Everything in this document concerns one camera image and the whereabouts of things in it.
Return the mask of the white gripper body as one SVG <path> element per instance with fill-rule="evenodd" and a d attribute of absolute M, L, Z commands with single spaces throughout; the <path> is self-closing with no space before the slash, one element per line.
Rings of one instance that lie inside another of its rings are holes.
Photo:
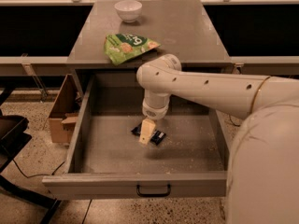
<path fill-rule="evenodd" d="M 162 108 L 153 108 L 150 107 L 146 102 L 142 103 L 142 113 L 149 119 L 159 120 L 163 119 L 168 110 L 168 106 L 164 106 Z"/>

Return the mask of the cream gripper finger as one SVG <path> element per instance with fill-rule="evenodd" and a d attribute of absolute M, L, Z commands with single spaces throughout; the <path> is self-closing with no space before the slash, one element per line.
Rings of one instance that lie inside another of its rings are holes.
<path fill-rule="evenodd" d="M 152 119 L 144 119 L 141 123 L 141 131 L 140 131 L 140 137 L 139 142 L 146 146 L 148 142 L 150 141 L 151 137 L 153 136 L 153 133 L 156 128 L 156 123 Z"/>

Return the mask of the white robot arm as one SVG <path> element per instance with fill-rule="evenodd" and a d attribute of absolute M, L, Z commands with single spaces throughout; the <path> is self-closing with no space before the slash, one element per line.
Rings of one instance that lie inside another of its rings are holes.
<path fill-rule="evenodd" d="M 299 224 L 299 80 L 184 72 L 164 55 L 142 64 L 143 113 L 165 116 L 171 96 L 239 119 L 229 146 L 226 224 Z"/>

